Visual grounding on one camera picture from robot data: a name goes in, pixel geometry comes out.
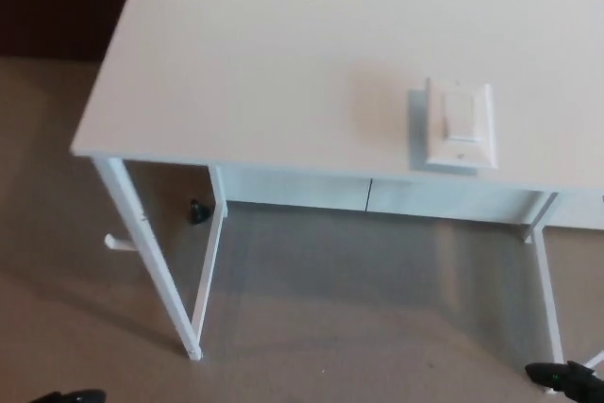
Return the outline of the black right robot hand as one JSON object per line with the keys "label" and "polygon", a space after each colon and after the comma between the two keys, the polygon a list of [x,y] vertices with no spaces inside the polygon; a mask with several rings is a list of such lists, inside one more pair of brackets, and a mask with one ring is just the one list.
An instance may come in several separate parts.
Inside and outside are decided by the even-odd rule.
{"label": "black right robot hand", "polygon": [[603,402],[603,380],[578,362],[532,362],[525,366],[525,372],[533,383],[563,393],[575,402]]}

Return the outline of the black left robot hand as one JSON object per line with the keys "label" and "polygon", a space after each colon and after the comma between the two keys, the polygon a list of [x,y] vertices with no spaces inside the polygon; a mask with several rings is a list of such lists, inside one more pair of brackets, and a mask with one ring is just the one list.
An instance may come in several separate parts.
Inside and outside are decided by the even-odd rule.
{"label": "black left robot hand", "polygon": [[105,403],[107,393],[100,389],[76,390],[68,393],[54,391],[39,396],[31,403]]}

